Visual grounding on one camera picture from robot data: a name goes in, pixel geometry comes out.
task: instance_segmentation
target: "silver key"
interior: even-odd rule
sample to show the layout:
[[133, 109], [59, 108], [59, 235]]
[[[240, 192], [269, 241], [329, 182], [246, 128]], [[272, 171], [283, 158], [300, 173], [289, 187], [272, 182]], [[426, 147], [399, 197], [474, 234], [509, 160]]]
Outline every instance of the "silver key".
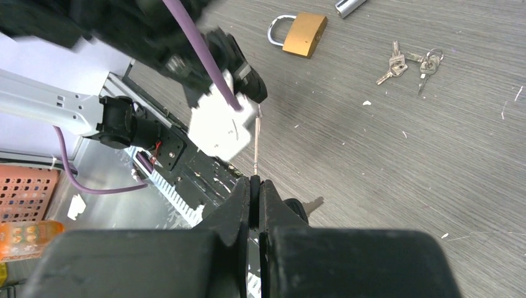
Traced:
[[424, 91], [424, 86], [431, 75], [434, 75], [439, 70], [440, 57], [430, 56], [420, 65], [420, 83], [418, 84], [418, 96]]
[[402, 66], [405, 64], [406, 64], [405, 56], [402, 53], [400, 53], [398, 41], [395, 40], [393, 42], [393, 54], [391, 58], [389, 59], [389, 67], [392, 68], [394, 66]]
[[380, 85], [381, 83], [387, 81], [388, 78], [401, 76], [404, 73], [404, 71], [407, 70], [407, 68], [408, 66], [405, 64], [391, 67], [386, 74], [384, 74], [383, 76], [381, 76], [381, 78], [377, 80], [377, 85]]
[[424, 62], [424, 59], [426, 58], [426, 56], [418, 55], [418, 54], [411, 53], [411, 52], [404, 52], [404, 56], [406, 57], [407, 60], [416, 62], [416, 63], [420, 63], [420, 64]]

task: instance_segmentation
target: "metal rod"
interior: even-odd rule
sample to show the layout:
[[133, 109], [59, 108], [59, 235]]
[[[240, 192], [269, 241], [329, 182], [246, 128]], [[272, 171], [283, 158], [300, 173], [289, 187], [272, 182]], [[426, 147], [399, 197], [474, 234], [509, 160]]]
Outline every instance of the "metal rod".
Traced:
[[258, 114], [256, 115], [256, 131], [254, 132], [254, 175], [257, 175], [257, 152], [259, 148], [259, 132], [261, 131], [261, 108], [257, 105], [259, 109]]

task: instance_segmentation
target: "red wire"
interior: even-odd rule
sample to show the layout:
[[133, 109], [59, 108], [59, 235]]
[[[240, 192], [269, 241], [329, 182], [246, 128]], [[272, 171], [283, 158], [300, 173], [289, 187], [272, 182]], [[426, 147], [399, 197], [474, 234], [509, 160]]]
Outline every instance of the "red wire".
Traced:
[[155, 161], [157, 160], [157, 154], [159, 154], [160, 146], [161, 146], [161, 141], [157, 141], [157, 143], [155, 143], [155, 151], [153, 153], [152, 158], [150, 159], [150, 162], [152, 165], [155, 165]]

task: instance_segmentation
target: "key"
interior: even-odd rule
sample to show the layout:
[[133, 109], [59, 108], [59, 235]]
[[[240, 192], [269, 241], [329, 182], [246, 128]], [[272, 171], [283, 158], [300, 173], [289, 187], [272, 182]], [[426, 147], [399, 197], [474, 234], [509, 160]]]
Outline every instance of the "key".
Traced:
[[432, 50], [429, 50], [429, 52], [427, 52], [427, 54], [423, 56], [415, 54], [415, 53], [411, 53], [411, 52], [404, 52], [404, 56], [406, 57], [407, 60], [420, 64], [424, 62], [424, 59], [426, 59], [426, 57], [429, 57], [429, 56], [439, 56], [440, 61], [442, 61], [442, 59], [444, 58], [444, 52], [439, 48], [434, 48]]
[[391, 58], [389, 58], [389, 66], [390, 68], [394, 66], [402, 66], [406, 64], [406, 59], [403, 54], [400, 53], [400, 48], [398, 45], [398, 41], [395, 40], [393, 42], [393, 54]]
[[424, 59], [426, 58], [426, 56], [418, 55], [411, 52], [404, 52], [404, 56], [407, 60], [420, 64], [422, 64], [422, 62], [424, 62]]
[[388, 78], [401, 76], [404, 73], [404, 71], [407, 70], [407, 68], [408, 66], [405, 64], [391, 67], [386, 74], [384, 74], [383, 76], [381, 76], [381, 78], [377, 80], [377, 85], [380, 85], [381, 83], [387, 81]]
[[420, 83], [418, 84], [418, 96], [424, 91], [424, 86], [431, 75], [434, 75], [439, 70], [440, 57], [431, 56], [428, 60], [423, 61], [420, 65]]

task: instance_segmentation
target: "padlock shackle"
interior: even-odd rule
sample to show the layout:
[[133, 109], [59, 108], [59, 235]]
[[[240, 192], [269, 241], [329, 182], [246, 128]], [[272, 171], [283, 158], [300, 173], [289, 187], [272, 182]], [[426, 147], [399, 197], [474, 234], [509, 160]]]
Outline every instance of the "padlock shackle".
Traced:
[[281, 16], [275, 18], [272, 23], [270, 23], [270, 26], [269, 26], [269, 29], [267, 30], [267, 39], [269, 40], [269, 42], [273, 45], [277, 45], [278, 47], [282, 47], [283, 46], [283, 43], [282, 42], [278, 42], [276, 41], [274, 38], [272, 38], [272, 29], [274, 28], [274, 25], [279, 21], [279, 20], [282, 20], [282, 19], [291, 19], [291, 20], [294, 20], [296, 19], [296, 16], [293, 16], [291, 14], [282, 14]]

